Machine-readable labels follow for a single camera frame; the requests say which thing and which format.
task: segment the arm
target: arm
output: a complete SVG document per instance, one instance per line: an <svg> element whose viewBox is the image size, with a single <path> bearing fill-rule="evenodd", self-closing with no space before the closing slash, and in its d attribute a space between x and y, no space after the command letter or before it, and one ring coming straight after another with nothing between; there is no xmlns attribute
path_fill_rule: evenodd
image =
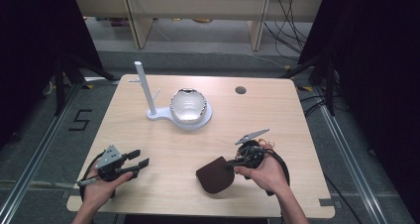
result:
<svg viewBox="0 0 420 224"><path fill-rule="evenodd" d="M97 174L97 170L93 168L88 176ZM94 183L87 184L84 190L83 204L80 206L72 223L91 224L95 213L108 201L112 192L119 185L128 181L132 175L132 172L127 172L111 182L98 179Z"/></svg>
<svg viewBox="0 0 420 224"><path fill-rule="evenodd" d="M261 144L261 146L264 149L272 149L271 145ZM308 223L305 213L287 185L284 172L275 158L265 155L258 168L234 167L234 169L235 172L250 177L260 188L275 194L285 223Z"/></svg>

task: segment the floor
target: floor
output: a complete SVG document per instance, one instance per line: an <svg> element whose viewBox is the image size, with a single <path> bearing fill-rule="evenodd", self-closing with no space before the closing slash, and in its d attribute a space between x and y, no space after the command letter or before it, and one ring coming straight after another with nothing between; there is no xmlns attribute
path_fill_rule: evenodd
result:
<svg viewBox="0 0 420 224"><path fill-rule="evenodd" d="M281 23L277 23L276 25L274 22L267 22L267 28L264 28L263 30L261 47L257 52L254 52L251 48L246 22L214 20L209 23L197 23L190 19L155 19L145 47L141 50L135 48L133 37L128 27L113 27L108 20L99 20L95 18L86 18L85 22L98 52L141 52L199 55L226 54L248 56L250 59L257 58L263 60L267 60L269 56L283 56L283 58L289 59L290 64L296 64L296 59L299 56L299 53L296 51L300 51L299 44L296 39L294 39L295 31L291 30L287 24L283 29L284 32L291 37L282 37L293 45L295 50L285 45L281 45L273 38L273 35L269 32L268 28L277 34L277 26L281 27L282 25ZM309 34L311 29L310 23L296 23L295 26L302 35L306 36ZM272 59L269 59L268 63L272 64L272 66L285 67L284 63L279 64L277 61ZM306 85L306 82L302 80L299 80L298 83L302 86ZM299 91L299 97L307 97L308 95L305 95L302 91ZM83 92L81 92L81 95L75 99L86 103L86 97L83 96ZM105 100L111 99L112 93L107 90L101 96L104 96ZM23 130L31 130L34 129L34 127L44 131L48 129L49 124L53 122L51 119L53 104L51 104L50 100L53 100L53 97L48 96L45 101L40 103L38 108L34 109L33 117L30 118L27 124L22 128ZM308 109L312 105L313 103L309 103L307 100L305 102L302 101L302 108L306 111L309 111ZM343 104L343 101L339 101L336 105L340 108L340 111L346 109L346 105ZM106 104L101 106L101 111L105 112ZM362 223L414 223L404 208L403 203L401 203L398 194L393 190L392 184L387 179L386 174L380 168L380 164L372 158L371 154L368 153L368 146L366 145L366 141L364 141L363 135L361 135L361 132L358 130L357 123L353 120L349 113L340 111L336 117L331 118L328 116L328 112L326 112L325 109L322 110L321 108L318 110L317 114L314 113L307 118L311 135L316 143L315 146L317 147L318 156L320 157L323 170L334 180L335 185L342 190L342 192L338 192L333 188L333 186L331 186L331 183L329 183L331 195L335 200L337 217L332 220L311 220L311 222L357 223L346 203L340 198L340 194L342 194L348 199L351 205L354 206L354 209L358 212L362 219ZM344 142L342 140L343 138L340 136L334 137L331 134L331 126L334 126L334 122L340 124L341 127L339 127L339 129L346 134ZM74 137L71 141L76 144L78 140L92 140L97 127L89 129L92 129L91 132L83 135L87 137ZM43 135L44 134L41 133L31 134L31 137L27 137L26 139L29 141L40 141L43 138ZM340 141L344 143L344 145L337 145ZM363 145L361 148L357 148L355 144ZM31 154L37 151L37 145L38 142L29 142L25 148L20 148L19 146L5 147L5 149L0 152L0 156L3 156L1 158L5 158L5 154L10 152L13 154L20 154L21 157L30 158ZM385 222L383 222L380 217L375 219L375 214L372 214L372 209L368 207L368 202L371 200L364 200L364 195L358 191L359 187L355 184L355 180L361 180L361 177L357 175L355 176L351 171L349 171L349 166L354 166L355 164L349 164L352 161L348 161L344 158L347 147L350 147L350 150L353 149L353 152L357 157L358 161L356 162L356 168L361 168L365 174L362 175L362 181L367 183L367 190L373 190L373 196L380 202L380 209L378 211L383 211ZM76 149L84 150L80 151L82 153L86 152L86 149L88 148ZM58 149L58 151L61 150L63 155L59 158L46 156L46 160L41 164L40 171L36 174L36 180L41 180L41 177L48 175L45 171L43 171L43 168L48 165L49 160L62 159L64 161L72 161L70 158L72 149ZM10 158L9 160L6 159L0 163L0 168L2 169L5 169L5 166L7 166L8 168L16 170L14 172L10 172L9 169L7 175L4 175L7 176L7 178L1 178L0 202L4 202L6 200L9 191L15 184L15 181L20 178L19 174L26 168L26 164L29 161L29 159L14 159L15 158ZM339 173L337 172L337 164L339 164ZM66 171L78 172L80 167L60 167L56 169L56 173ZM65 198L68 193L63 190L69 188L72 188L71 180L66 180L66 177L55 183L45 183L40 181L32 182L31 188L22 200L21 206L48 206L52 205L52 203L63 203L62 206L58 205L58 210L61 210L62 213L64 213ZM49 195L52 192L53 197L49 199ZM57 214L57 211L53 208L51 210L48 208L41 209L43 211L39 211L37 213L31 209L24 210L23 207L20 207L18 210L15 210L16 217L12 219L11 223L26 223L28 220L32 220L33 223L53 222L53 219L48 216L59 216L59 213ZM71 217L71 215L68 215L65 220L71 220ZM124 222L124 217L118 215L113 216L111 214L100 215L99 219L96 219L96 222L111 223L109 219L113 220L112 223ZM277 222L278 220L271 220L270 223Z"/></svg>

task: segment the cable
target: cable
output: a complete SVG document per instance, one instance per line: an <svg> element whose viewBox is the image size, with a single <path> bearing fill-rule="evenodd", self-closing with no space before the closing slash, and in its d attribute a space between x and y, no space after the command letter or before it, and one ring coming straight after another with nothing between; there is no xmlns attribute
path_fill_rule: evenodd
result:
<svg viewBox="0 0 420 224"><path fill-rule="evenodd" d="M347 201L347 199L343 196L343 194L340 192L340 190L337 188L337 186L333 183L333 181L331 181L331 179L323 171L322 171L322 173L324 174L325 179L327 179L327 181L331 184L331 186L334 187L334 189L340 195L340 197L342 198L342 200L349 207L350 211L353 213L353 215L355 216L356 220L358 220L358 222L362 224L362 220L359 218L359 216L356 213L356 211L353 209L353 207L350 205L350 203Z"/></svg>
<svg viewBox="0 0 420 224"><path fill-rule="evenodd" d="M300 99L300 102L312 99L312 98L320 98L320 97L326 97L327 95L317 95L317 96L311 96L311 97L307 97L307 98L302 98Z"/></svg>
<svg viewBox="0 0 420 224"><path fill-rule="evenodd" d="M84 176L82 178L82 180L86 180L87 179L87 175L90 173L90 170L92 169L93 165L96 163L96 161L102 157L102 155L105 153L105 151L101 154L99 154L98 156L96 156L95 159L93 159L93 161L90 163L89 167L87 168L86 172L84 173ZM81 201L83 201L84 198L84 186L80 186L79 187L79 191L80 191L80 197L81 197Z"/></svg>
<svg viewBox="0 0 420 224"><path fill-rule="evenodd" d="M293 0L289 0L289 8L288 8L288 11L287 11L287 13L286 13L286 11L285 11L285 9L284 9L284 7L283 7L282 3L281 3L281 0L278 0L278 3L279 3L279 5L280 5L280 7L281 7L281 10L283 11L283 14L284 14L284 22L283 22L283 25L281 26L280 30L282 31L282 28L283 28L283 26L284 26L285 22L287 22L287 23L288 23L288 25L290 26L291 30L293 31L294 37L289 36L289 35L285 34L284 32L283 32L283 33L284 33L285 35L287 35L288 37L295 39L295 40L296 40L296 42L297 42L297 44L299 45L300 49L302 50L302 49L303 49L303 45L302 45L302 43L306 43L306 42L305 42L305 41L300 40L300 39L299 39L299 37L298 37L298 35L297 35L297 33L298 33L298 34L300 34L300 35L301 35L303 38L305 38L305 39L306 39L306 36L304 36L304 35L303 35L303 34L302 34L302 33L301 33L301 32L300 32L297 28L296 28L296 26L294 25L293 10L292 10L292 2L293 2Z"/></svg>
<svg viewBox="0 0 420 224"><path fill-rule="evenodd" d="M288 43L287 41L285 41L284 39L280 38L278 35L280 34L281 31L279 31L277 34L275 34L271 28L266 24L266 22L264 22L265 27L268 29L268 31L271 33L271 35L279 42L283 43L285 46L287 46L288 48L294 50L296 53L300 54L301 50L297 49L296 47L294 47L292 44Z"/></svg>
<svg viewBox="0 0 420 224"><path fill-rule="evenodd" d="M276 161L278 161L278 163L281 166L281 169L284 172L284 176L286 177L287 184L290 186L290 174L289 174L287 165L284 162L284 160L281 158L281 156L279 156L273 149L264 149L264 152L266 154L271 155Z"/></svg>
<svg viewBox="0 0 420 224"><path fill-rule="evenodd" d="M307 109L304 114L305 117L309 116L312 112L314 112L316 109L320 108L322 105L325 105L327 102L326 99L323 99L319 102L317 102L316 104L314 104L312 107L310 107L309 109Z"/></svg>
<svg viewBox="0 0 420 224"><path fill-rule="evenodd" d="M288 59L292 59L292 60L295 60L295 61L298 61L298 59L297 59L297 58L292 58L292 57L289 57L289 56L285 56L285 55L283 55L281 52L279 52L279 51L278 51L278 47L277 47L277 40L275 40L274 46L275 46L275 50L277 51L277 53L278 53L280 56L285 57L285 58L288 58Z"/></svg>
<svg viewBox="0 0 420 224"><path fill-rule="evenodd" d="M275 24L275 26L285 35L285 36L287 36L288 38L291 38L291 39L296 39L296 38L294 38L293 36L290 36L290 35L288 35L288 34L286 34L286 33L284 33L284 31L283 31L283 26L284 26L284 24L285 24L285 21L283 22L283 24L281 25L281 27L279 27L278 26L278 24L277 24L277 22L274 22L274 24Z"/></svg>
<svg viewBox="0 0 420 224"><path fill-rule="evenodd" d="M0 180L0 189L9 189L16 185L16 180ZM29 188L40 189L72 189L73 183L50 182L50 181L31 181Z"/></svg>

